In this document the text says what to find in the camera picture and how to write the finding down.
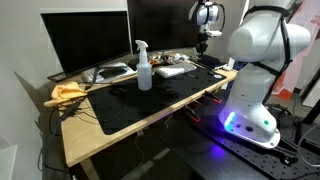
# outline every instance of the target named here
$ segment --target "floor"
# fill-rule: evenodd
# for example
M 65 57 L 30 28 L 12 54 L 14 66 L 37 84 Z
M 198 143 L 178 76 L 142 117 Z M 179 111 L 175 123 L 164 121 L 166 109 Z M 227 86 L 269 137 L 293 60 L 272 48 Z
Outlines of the floor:
M 294 95 L 290 101 L 272 96 L 268 104 L 280 104 L 287 107 L 298 118 L 305 117 L 311 110 L 301 105 L 298 95 Z M 144 130 L 144 135 L 137 137 L 134 134 L 93 157 L 92 160 L 101 179 L 200 179 L 160 140 L 161 132 L 170 128 L 170 121 L 175 119 L 174 117 L 169 118 L 166 117 L 151 125 Z M 71 170 L 78 179 L 86 179 L 80 166 L 75 166 Z

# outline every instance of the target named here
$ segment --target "blue led light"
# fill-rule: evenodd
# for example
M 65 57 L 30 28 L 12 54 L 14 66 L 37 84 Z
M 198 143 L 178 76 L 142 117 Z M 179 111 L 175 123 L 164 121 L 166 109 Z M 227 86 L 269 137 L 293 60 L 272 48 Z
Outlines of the blue led light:
M 230 123 L 234 120 L 234 118 L 236 117 L 236 114 L 234 112 L 231 112 L 227 118 L 227 120 L 224 122 L 224 127 L 226 129 L 229 129 L 228 126 L 230 125 Z

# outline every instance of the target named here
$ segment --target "black desk mat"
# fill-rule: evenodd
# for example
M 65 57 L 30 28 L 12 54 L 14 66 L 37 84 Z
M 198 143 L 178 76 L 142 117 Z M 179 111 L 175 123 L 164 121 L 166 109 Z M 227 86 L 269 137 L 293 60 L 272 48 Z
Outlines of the black desk mat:
M 155 73 L 149 91 L 140 91 L 137 79 L 129 79 L 94 90 L 88 99 L 103 132 L 110 135 L 226 78 L 216 79 L 199 67 L 189 74 L 197 78 L 180 74 L 164 79 Z M 122 93 L 112 93 L 114 87 L 120 87 Z
M 195 112 L 200 114 L 201 123 L 192 123 L 192 125 L 204 133 L 205 136 L 217 142 L 221 147 L 230 151 L 242 161 L 246 162 L 254 169 L 258 170 L 268 178 L 272 179 L 320 179 L 320 168 L 314 168 L 307 165 L 302 159 L 292 165 L 284 165 L 279 158 L 279 153 L 273 150 L 266 150 L 257 147 L 247 141 L 232 136 L 218 129 L 223 128 L 219 123 L 218 113 L 223 105 L 206 102 L 199 106 Z M 280 118 L 278 127 L 281 138 L 294 143 L 296 136 L 296 127 L 293 125 L 294 117 L 291 115 L 278 116 L 279 111 L 270 111 L 274 117 Z M 320 163 L 320 156 L 303 149 L 302 155 L 313 164 Z

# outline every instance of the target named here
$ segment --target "black monitor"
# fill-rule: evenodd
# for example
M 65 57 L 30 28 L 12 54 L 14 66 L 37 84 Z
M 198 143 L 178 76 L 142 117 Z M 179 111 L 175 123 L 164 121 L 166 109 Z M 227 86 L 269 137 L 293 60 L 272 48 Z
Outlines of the black monitor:
M 133 54 L 135 40 L 147 42 L 147 51 L 191 48 L 197 45 L 199 26 L 188 19 L 196 0 L 127 0 Z
M 130 53 L 126 11 L 45 13 L 41 17 L 67 76 Z

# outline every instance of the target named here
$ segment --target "wooden desk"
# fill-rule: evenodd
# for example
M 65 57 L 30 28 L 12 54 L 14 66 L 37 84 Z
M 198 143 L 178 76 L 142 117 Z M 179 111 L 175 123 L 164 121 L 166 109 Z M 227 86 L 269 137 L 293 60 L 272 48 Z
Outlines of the wooden desk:
M 219 89 L 225 83 L 234 80 L 237 74 L 236 71 L 226 72 L 219 70 L 217 72 L 225 75 L 227 78 L 112 135 L 105 135 L 98 120 L 95 118 L 87 115 L 75 115 L 76 117 L 68 118 L 62 122 L 61 126 L 66 164 L 71 167 L 80 163 L 89 179 L 99 179 L 89 159 L 91 156 L 173 113 L 185 104 L 197 100 L 204 91 Z M 88 108 L 88 106 L 89 102 L 86 99 L 84 103 L 80 105 L 80 108 Z M 87 109 L 85 112 L 95 116 L 94 112 L 90 109 Z

